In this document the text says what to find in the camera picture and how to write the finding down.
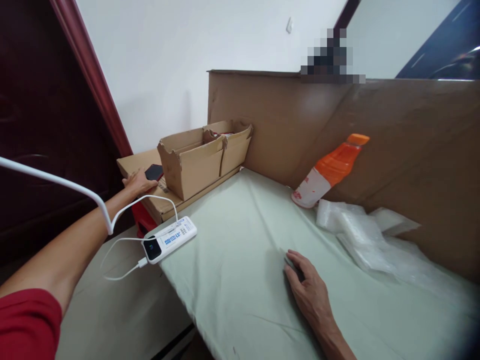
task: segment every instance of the orange plastic bottle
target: orange plastic bottle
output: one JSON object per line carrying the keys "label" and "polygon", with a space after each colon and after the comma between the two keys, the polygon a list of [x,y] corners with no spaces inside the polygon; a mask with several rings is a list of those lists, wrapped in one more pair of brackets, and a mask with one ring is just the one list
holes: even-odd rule
{"label": "orange plastic bottle", "polygon": [[322,157],[310,170],[305,180],[291,194],[291,199],[303,208],[311,209],[333,186],[352,171],[355,159],[370,138],[351,134],[335,151]]}

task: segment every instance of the pixelated area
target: pixelated area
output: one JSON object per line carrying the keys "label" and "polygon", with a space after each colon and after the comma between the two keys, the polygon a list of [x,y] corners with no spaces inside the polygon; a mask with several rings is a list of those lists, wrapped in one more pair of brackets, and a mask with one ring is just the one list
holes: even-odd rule
{"label": "pixelated area", "polygon": [[365,75],[351,74],[353,49],[346,46],[347,29],[327,29],[320,46],[308,48],[306,64],[300,67],[306,84],[363,84]]}

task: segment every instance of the orange bottle cap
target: orange bottle cap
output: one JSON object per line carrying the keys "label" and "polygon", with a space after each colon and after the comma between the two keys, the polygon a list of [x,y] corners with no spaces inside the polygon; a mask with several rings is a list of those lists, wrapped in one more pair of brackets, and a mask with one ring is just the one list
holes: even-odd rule
{"label": "orange bottle cap", "polygon": [[354,144],[357,146],[365,145],[366,143],[369,142],[369,140],[370,140],[370,137],[366,135],[361,135],[361,134],[351,134],[347,139],[347,141],[350,144]]}

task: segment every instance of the hand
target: hand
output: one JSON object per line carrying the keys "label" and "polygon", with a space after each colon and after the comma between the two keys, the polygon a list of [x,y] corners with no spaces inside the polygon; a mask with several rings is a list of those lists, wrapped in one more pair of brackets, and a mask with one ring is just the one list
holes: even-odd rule
{"label": "hand", "polygon": [[322,327],[331,327],[335,324],[335,320],[330,307],[327,286],[315,266],[297,251],[288,250],[286,257],[305,276],[305,280],[300,282],[297,273],[289,265],[285,265],[286,277],[301,313],[314,332],[320,331]]}
{"label": "hand", "polygon": [[159,184],[157,180],[147,180],[144,167],[141,167],[136,172],[128,175],[128,178],[122,179],[122,182],[125,189],[131,189],[135,196],[138,196]]}

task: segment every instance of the green tablecloth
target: green tablecloth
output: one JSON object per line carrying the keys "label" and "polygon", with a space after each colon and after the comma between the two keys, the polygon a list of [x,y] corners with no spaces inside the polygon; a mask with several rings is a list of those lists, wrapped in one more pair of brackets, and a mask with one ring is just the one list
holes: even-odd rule
{"label": "green tablecloth", "polygon": [[288,249],[315,265],[359,360],[460,354],[474,318],[424,289],[363,272],[334,235],[315,225],[314,210],[296,206],[290,193],[243,169],[179,214],[198,234],[160,266],[216,359],[324,357],[285,278]]}

